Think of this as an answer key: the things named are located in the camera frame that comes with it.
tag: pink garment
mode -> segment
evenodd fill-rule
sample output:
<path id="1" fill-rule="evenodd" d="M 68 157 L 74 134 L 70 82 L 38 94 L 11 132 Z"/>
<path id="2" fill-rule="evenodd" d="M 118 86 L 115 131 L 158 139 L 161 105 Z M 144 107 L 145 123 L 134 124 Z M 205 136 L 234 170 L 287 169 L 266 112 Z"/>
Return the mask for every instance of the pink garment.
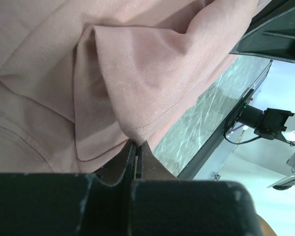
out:
<path id="1" fill-rule="evenodd" d="M 0 1 L 0 172 L 93 172 L 128 137 L 156 147 L 269 1 Z"/>

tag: marble tabletop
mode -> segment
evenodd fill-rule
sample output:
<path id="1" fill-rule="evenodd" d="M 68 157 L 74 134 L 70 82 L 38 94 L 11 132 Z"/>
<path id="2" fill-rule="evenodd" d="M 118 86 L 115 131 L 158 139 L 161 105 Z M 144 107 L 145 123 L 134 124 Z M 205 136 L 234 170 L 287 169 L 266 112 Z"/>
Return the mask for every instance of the marble tabletop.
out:
<path id="1" fill-rule="evenodd" d="M 155 157 L 177 176 L 268 66 L 269 61 L 250 56 L 238 57 L 171 127 L 153 151 Z"/>

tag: folded fabric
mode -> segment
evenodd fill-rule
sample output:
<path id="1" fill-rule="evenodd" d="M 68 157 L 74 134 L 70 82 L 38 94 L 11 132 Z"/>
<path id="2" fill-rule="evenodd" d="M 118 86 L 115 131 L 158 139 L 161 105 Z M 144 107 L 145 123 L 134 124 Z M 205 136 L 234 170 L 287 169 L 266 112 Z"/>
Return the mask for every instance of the folded fabric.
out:
<path id="1" fill-rule="evenodd" d="M 0 172 L 92 172 L 155 147 L 267 1 L 0 1 Z"/>

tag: pink cloth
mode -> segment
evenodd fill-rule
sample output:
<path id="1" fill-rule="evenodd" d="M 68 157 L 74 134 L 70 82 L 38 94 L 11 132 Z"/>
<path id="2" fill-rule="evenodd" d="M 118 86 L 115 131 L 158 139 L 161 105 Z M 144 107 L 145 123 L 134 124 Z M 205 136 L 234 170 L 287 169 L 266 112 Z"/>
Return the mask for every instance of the pink cloth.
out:
<path id="1" fill-rule="evenodd" d="M 92 172 L 154 148 L 269 0 L 0 1 L 0 172 Z"/>

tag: black wheel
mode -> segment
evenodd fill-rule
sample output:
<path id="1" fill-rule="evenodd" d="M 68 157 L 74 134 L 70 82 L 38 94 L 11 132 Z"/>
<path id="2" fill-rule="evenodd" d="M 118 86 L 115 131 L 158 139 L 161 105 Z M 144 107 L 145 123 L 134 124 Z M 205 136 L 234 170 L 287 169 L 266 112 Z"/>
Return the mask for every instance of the black wheel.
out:
<path id="1" fill-rule="evenodd" d="M 281 186 L 281 185 L 276 185 L 276 186 L 273 186 L 272 188 L 276 189 L 276 190 L 286 190 L 286 189 L 289 189 L 291 188 L 291 185 L 290 186 Z"/>

